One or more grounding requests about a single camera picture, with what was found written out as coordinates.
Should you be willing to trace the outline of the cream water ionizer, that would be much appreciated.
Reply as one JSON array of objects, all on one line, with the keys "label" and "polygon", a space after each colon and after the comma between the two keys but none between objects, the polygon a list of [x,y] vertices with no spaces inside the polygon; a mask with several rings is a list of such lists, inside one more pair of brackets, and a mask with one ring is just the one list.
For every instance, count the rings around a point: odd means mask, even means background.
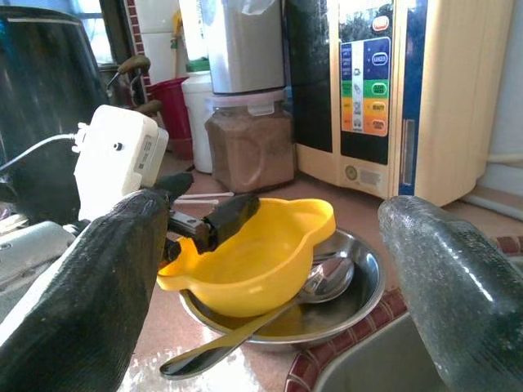
[{"label": "cream water ionizer", "polygon": [[516,0],[284,0],[298,169],[444,206],[485,172]]}]

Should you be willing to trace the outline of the clear jar brown powder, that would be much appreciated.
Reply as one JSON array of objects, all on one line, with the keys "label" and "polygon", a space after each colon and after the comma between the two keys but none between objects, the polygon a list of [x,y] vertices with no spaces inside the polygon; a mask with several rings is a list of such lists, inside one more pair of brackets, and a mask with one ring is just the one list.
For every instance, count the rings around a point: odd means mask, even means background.
[{"label": "clear jar brown powder", "polygon": [[293,117],[284,103],[283,89],[206,99],[212,174],[228,190],[248,193],[293,181]]}]

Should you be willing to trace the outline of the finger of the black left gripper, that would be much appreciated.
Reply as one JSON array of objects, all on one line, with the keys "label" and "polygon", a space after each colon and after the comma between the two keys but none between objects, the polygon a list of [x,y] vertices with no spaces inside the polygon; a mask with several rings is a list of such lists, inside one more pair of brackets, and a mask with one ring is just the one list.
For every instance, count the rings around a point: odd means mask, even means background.
[{"label": "finger of the black left gripper", "polygon": [[169,201],[174,201],[184,195],[193,183],[194,177],[190,172],[178,172],[160,177],[154,184],[154,190],[164,194]]},{"label": "finger of the black left gripper", "polygon": [[203,221],[209,234],[206,250],[215,250],[237,234],[258,211],[260,200],[255,194],[234,196],[216,206]]}]

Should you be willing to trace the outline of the steel kitchen sink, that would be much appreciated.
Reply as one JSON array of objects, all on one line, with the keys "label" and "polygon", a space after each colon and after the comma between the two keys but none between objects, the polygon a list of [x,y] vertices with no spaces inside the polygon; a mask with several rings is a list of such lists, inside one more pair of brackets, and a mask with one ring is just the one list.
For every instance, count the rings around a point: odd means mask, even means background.
[{"label": "steel kitchen sink", "polygon": [[450,392],[410,314],[337,356],[313,392]]}]

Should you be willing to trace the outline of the yellow plastic bowl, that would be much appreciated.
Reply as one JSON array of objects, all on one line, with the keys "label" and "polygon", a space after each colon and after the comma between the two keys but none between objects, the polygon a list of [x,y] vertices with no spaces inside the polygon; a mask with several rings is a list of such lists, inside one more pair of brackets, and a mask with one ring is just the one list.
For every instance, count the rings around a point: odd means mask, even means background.
[{"label": "yellow plastic bowl", "polygon": [[261,198],[258,211],[215,251],[199,254],[181,237],[179,257],[157,273],[164,291],[188,290],[209,309],[247,318],[292,299],[313,265],[314,248],[336,229],[331,203]]}]

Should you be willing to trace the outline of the white container green lid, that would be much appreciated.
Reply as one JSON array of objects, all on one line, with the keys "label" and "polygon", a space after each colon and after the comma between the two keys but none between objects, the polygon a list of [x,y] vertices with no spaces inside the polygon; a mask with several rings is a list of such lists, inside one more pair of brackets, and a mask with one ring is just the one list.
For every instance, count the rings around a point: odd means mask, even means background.
[{"label": "white container green lid", "polygon": [[212,97],[212,77],[207,58],[186,64],[187,79],[181,84],[192,138],[194,167],[198,172],[212,173],[212,155],[205,123],[211,115],[208,99]]}]

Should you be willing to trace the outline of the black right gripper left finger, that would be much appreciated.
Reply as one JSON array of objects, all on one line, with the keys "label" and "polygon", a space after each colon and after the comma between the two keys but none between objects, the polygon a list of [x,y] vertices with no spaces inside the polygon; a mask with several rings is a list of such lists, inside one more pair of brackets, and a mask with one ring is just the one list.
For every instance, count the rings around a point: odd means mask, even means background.
[{"label": "black right gripper left finger", "polygon": [[91,222],[0,323],[0,392],[117,392],[149,311],[168,196]]}]

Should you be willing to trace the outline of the silver metal canister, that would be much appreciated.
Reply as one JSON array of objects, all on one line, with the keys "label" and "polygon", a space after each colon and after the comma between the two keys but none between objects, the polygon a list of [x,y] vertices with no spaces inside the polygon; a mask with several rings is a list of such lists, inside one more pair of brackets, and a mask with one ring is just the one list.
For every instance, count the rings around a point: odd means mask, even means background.
[{"label": "silver metal canister", "polygon": [[203,0],[212,89],[232,95],[281,88],[281,0]]}]

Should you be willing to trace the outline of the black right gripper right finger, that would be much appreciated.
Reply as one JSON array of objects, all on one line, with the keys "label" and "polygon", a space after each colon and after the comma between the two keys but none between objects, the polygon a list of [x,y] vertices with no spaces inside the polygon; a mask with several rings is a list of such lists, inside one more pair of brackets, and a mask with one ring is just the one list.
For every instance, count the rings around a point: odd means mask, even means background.
[{"label": "black right gripper right finger", "polygon": [[378,209],[405,303],[452,392],[523,392],[523,271],[472,223],[415,196]]}]

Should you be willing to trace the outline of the red plastic container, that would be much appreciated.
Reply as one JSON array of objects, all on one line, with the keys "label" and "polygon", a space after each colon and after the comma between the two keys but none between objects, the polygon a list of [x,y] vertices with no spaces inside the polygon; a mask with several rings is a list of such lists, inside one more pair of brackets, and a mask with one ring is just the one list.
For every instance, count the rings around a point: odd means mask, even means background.
[{"label": "red plastic container", "polygon": [[182,83],[187,79],[174,78],[156,83],[148,88],[148,93],[163,104],[161,117],[169,135],[168,148],[179,159],[192,160],[190,121],[182,90]]}]

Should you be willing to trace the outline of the steel bowl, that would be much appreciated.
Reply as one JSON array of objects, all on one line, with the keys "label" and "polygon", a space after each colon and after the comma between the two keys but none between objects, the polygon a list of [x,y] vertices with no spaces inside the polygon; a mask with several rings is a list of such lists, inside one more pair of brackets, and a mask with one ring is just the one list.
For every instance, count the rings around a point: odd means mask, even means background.
[{"label": "steel bowl", "polygon": [[362,238],[337,229],[315,248],[315,254],[343,250],[355,264],[349,287],[338,298],[299,305],[261,328],[246,342],[257,350],[306,350],[328,341],[364,319],[380,301],[386,272],[379,254]]}]

